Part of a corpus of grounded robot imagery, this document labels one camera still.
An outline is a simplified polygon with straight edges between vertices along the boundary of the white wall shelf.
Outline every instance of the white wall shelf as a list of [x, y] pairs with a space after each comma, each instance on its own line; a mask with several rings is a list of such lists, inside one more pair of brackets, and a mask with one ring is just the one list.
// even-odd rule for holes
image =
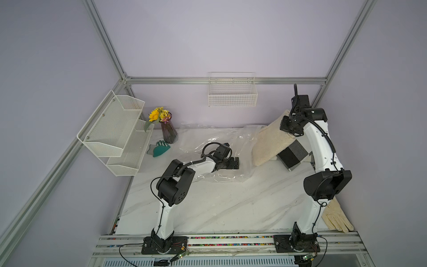
[[121, 157], [110, 157], [107, 167], [115, 176], [133, 176], [138, 173], [150, 141], [154, 124], [144, 131], [145, 121], [138, 120]]
[[120, 157], [141, 115], [142, 107], [142, 100], [114, 94], [86, 136], [80, 139], [80, 131], [77, 138], [97, 157]]
[[77, 138], [115, 176], [132, 176], [138, 173], [154, 125], [144, 131], [145, 121], [140, 120], [144, 101], [110, 91], [103, 103], [110, 99], [90, 130], [88, 123]]

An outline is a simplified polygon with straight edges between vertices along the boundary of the plastic bag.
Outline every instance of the plastic bag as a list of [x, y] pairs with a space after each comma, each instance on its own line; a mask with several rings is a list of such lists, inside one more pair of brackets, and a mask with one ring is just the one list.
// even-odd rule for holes
[[[192, 161], [200, 157], [203, 147], [210, 142], [229, 143], [233, 152], [231, 157], [239, 157], [239, 169], [220, 169], [213, 173], [201, 174], [198, 177], [194, 177], [194, 180], [244, 182], [254, 172], [252, 148], [257, 141], [260, 129], [261, 125], [230, 129], [201, 124], [182, 124], [179, 129], [180, 139], [177, 142], [177, 146], [185, 154], [184, 159]], [[207, 152], [215, 150], [217, 147], [217, 145], [211, 145], [208, 147]]]

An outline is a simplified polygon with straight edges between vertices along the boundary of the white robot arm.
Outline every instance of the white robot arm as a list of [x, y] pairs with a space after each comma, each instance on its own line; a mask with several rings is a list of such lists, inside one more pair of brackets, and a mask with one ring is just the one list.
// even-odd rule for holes
[[[212, 144], [219, 146], [216, 150], [205, 154], [205, 149]], [[157, 251], [164, 254], [170, 252], [173, 242], [177, 241], [173, 236], [174, 210], [177, 204], [187, 196], [193, 177], [219, 169], [238, 169], [239, 158], [231, 157], [232, 153], [228, 143], [211, 142], [202, 149], [202, 159], [188, 163], [175, 159], [169, 164], [163, 175], [156, 178], [159, 179], [156, 185], [158, 190], [156, 197], [160, 200], [159, 216], [151, 236], [144, 238], [142, 253], [150, 254], [152, 251]]]
[[338, 194], [351, 179], [351, 171], [344, 170], [336, 156], [335, 147], [329, 138], [325, 111], [312, 108], [307, 95], [298, 95], [294, 84], [295, 97], [292, 110], [284, 116], [280, 130], [295, 136], [307, 135], [314, 161], [315, 174], [304, 179], [307, 198], [300, 218], [294, 223], [291, 236], [275, 236], [277, 252], [313, 251], [316, 248], [317, 222], [322, 208]]

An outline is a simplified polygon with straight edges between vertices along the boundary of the purple glass vase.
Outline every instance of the purple glass vase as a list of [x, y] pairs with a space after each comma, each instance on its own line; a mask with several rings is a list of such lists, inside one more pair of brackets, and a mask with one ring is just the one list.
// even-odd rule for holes
[[163, 132], [163, 139], [165, 140], [166, 143], [168, 144], [173, 144], [177, 137], [178, 137], [178, 133], [175, 129], [175, 127], [172, 124], [172, 114], [169, 113], [170, 115], [170, 119], [168, 121], [161, 121], [161, 131]]

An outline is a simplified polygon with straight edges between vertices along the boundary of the sunflower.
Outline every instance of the sunflower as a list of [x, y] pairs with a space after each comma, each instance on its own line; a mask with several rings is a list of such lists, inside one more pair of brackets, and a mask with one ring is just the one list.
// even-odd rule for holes
[[150, 121], [155, 121], [155, 120], [157, 120], [157, 119], [159, 118], [159, 110], [158, 110], [158, 109], [153, 110], [153, 111], [150, 113], [149, 118], [150, 118]]

